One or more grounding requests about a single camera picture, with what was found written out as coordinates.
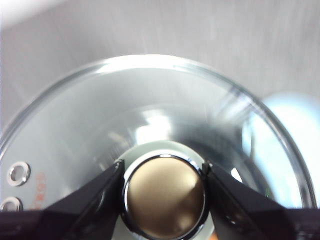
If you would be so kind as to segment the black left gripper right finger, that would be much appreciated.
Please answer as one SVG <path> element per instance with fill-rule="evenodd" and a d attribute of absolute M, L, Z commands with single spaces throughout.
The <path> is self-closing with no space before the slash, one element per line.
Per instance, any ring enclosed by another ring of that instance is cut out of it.
<path fill-rule="evenodd" d="M 318 240 L 318 208 L 286 208 L 236 180 L 219 166 L 202 165 L 207 203 L 220 240 Z"/>

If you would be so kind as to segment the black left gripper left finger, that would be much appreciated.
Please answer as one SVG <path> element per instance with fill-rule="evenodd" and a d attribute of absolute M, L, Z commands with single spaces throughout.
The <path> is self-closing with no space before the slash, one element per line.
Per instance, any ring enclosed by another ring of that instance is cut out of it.
<path fill-rule="evenodd" d="M 2 240 L 110 240 L 121 211 L 124 160 L 41 210 L 0 214 Z"/>

